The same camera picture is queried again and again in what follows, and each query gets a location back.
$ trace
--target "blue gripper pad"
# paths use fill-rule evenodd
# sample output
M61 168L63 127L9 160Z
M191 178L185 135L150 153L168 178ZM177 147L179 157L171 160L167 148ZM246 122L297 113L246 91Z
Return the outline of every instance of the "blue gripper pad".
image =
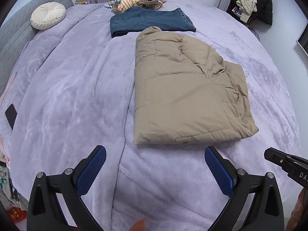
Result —
M221 192L231 197L234 189L233 179L209 147L204 151L204 159Z
M87 194L96 176L106 161L106 149L101 146L77 179L76 192L79 197Z

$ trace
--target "folded beige jacket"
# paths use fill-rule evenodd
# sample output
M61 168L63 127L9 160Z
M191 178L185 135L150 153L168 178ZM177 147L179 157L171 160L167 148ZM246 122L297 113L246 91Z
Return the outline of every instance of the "folded beige jacket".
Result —
M185 35L142 31L136 40L135 143L243 139L258 132L240 65Z

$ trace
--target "white pleated pillow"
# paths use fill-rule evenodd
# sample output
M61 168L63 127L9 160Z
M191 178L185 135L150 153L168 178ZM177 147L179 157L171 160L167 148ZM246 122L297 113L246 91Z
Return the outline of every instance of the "white pleated pillow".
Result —
M61 22L66 14L64 5L57 2L44 3L32 13L30 22L36 29L48 29Z

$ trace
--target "smartphone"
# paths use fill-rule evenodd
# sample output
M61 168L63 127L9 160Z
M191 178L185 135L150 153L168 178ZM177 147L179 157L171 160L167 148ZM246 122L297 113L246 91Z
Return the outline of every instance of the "smartphone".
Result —
M15 123L16 116L17 116L17 111L13 104L9 105L9 107L5 111L5 116L7 117L7 121L9 122L9 125L11 129L13 130L14 123Z

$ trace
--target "gray quilted headboard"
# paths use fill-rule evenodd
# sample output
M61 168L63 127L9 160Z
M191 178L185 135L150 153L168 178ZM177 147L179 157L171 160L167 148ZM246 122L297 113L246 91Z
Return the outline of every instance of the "gray quilted headboard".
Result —
M0 96L23 48L38 32L30 24L31 14L47 2L62 3L66 9L74 5L72 0L32 0L0 27Z

